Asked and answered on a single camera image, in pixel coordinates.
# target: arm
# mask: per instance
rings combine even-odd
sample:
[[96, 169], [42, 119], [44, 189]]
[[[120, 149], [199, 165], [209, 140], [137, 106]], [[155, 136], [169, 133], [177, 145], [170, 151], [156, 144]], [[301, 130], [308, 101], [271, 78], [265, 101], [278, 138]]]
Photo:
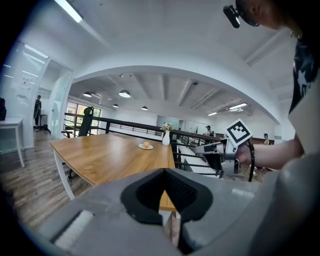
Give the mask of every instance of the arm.
[[[297, 135], [294, 139], [276, 145], [254, 145], [255, 166], [280, 170], [288, 161], [299, 158], [304, 150]], [[248, 146], [242, 146], [236, 153], [236, 158], [242, 164], [251, 164]]]

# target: cable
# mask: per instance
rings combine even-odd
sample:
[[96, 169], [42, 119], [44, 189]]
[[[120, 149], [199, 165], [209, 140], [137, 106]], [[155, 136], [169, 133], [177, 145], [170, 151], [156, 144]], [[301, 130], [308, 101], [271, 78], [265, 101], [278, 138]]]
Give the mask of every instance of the cable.
[[248, 141], [248, 146], [249, 146], [249, 150], [250, 150], [250, 154], [251, 154], [251, 170], [250, 170], [250, 175], [249, 175], [249, 182], [251, 182], [252, 177], [254, 175], [254, 171], [255, 171], [255, 148], [249, 139], [247, 141]]

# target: white vase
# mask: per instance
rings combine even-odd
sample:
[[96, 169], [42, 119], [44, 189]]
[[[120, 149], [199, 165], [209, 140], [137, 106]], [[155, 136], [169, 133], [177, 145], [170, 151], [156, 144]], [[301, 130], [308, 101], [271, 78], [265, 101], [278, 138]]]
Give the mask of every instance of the white vase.
[[166, 130], [165, 131], [165, 135], [163, 136], [162, 139], [162, 144], [165, 146], [168, 146], [170, 144], [170, 137], [169, 137], [170, 131]]

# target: desk leg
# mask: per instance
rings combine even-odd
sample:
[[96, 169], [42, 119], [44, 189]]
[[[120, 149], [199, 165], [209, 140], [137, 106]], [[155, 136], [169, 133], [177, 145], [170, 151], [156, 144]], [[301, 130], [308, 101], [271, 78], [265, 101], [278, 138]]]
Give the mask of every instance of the desk leg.
[[54, 153], [55, 164], [56, 164], [56, 167], [58, 169], [58, 172], [59, 172], [59, 175], [60, 175], [60, 179], [62, 181], [64, 189], [65, 189], [66, 193], [68, 194], [69, 198], [72, 200], [72, 199], [75, 198], [75, 195], [72, 192], [72, 190], [71, 190], [71, 188], [69, 186], [69, 183], [67, 181], [65, 170], [64, 170], [64, 167], [62, 165], [62, 160], [61, 160], [60, 156], [58, 156], [58, 154], [55, 151], [53, 151], [53, 153]]
[[162, 225], [166, 225], [168, 219], [171, 216], [171, 211], [167, 211], [167, 210], [159, 210], [159, 214], [162, 215]]
[[22, 146], [22, 151], [25, 151], [25, 144], [24, 144], [24, 129], [22, 127], [22, 123], [19, 125], [19, 132], [20, 132], [20, 142]]
[[19, 127], [19, 125], [16, 126], [14, 129], [15, 129], [16, 149], [18, 150], [21, 166], [22, 166], [22, 168], [25, 168], [25, 163], [24, 163], [24, 160], [23, 160], [22, 154], [21, 154], [20, 132], [19, 132], [20, 127]]

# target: flower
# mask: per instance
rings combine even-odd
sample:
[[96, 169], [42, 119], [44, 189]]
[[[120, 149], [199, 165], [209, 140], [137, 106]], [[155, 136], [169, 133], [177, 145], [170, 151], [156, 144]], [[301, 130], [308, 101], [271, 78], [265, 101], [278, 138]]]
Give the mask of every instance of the flower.
[[160, 128], [162, 131], [172, 131], [174, 128], [172, 126], [172, 123], [164, 123], [164, 125]]

